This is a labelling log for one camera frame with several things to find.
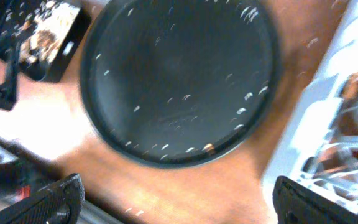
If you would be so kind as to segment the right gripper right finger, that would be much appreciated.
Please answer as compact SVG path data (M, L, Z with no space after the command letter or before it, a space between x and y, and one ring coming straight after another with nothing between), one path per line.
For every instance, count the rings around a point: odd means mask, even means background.
M280 176L272 199L279 223L358 224L358 184L349 180Z

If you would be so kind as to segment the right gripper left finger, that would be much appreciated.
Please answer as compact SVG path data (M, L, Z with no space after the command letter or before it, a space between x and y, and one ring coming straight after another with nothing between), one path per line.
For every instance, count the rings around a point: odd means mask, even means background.
M71 174L0 211L0 224L76 224L85 201L79 174Z

